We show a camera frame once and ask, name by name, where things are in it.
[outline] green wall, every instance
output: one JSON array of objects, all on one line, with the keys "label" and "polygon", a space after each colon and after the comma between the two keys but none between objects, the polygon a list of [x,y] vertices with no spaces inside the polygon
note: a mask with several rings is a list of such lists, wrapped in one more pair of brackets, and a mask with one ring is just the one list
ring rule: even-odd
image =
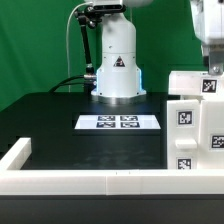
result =
[{"label": "green wall", "polygon": [[[66,24],[72,9],[82,2],[0,0],[0,110],[24,94],[48,91],[67,78]],[[167,91],[171,70],[204,69],[189,0],[154,0],[148,7],[133,9],[133,23],[146,90]],[[75,19],[71,29],[71,73],[83,74],[83,46]],[[89,36],[93,62],[99,66],[100,29],[89,31]]]}]

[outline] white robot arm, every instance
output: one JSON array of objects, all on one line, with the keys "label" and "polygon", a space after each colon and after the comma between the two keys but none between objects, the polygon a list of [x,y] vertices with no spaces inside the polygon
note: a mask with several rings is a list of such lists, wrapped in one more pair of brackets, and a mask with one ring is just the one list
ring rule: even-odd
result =
[{"label": "white robot arm", "polygon": [[224,1],[190,0],[195,34],[209,74],[221,75],[224,62]]},{"label": "white robot arm", "polygon": [[141,70],[136,65],[136,30],[123,15],[127,7],[140,7],[153,0],[93,0],[89,18],[102,22],[102,65],[97,70],[93,99],[112,104],[141,101]]}]

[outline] black tabletop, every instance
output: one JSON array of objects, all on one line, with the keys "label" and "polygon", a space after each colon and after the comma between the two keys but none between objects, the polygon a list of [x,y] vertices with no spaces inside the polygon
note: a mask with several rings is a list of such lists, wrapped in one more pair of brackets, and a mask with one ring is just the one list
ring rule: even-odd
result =
[{"label": "black tabletop", "polygon": [[[31,137],[23,169],[158,169],[166,167],[167,94],[145,102],[109,105],[83,93],[34,93],[0,113],[2,155],[19,137]],[[160,130],[75,130],[79,115],[155,115]]]}]

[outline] white frame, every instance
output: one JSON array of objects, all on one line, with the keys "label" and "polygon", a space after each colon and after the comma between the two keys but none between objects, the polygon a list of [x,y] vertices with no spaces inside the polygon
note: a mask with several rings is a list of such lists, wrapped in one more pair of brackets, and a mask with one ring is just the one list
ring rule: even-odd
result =
[{"label": "white frame", "polygon": [[20,170],[31,139],[0,161],[0,195],[224,194],[224,170]]}]

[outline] black table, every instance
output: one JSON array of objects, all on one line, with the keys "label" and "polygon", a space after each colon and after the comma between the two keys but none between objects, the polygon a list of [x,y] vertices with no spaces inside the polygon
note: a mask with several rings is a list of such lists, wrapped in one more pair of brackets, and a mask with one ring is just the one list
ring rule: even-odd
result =
[{"label": "black table", "polygon": [[[31,137],[24,170],[165,169],[167,94],[107,105],[82,93],[34,93],[0,113],[0,153]],[[74,130],[79,115],[155,115],[161,130]],[[2,223],[222,223],[223,195],[0,196]]]}]

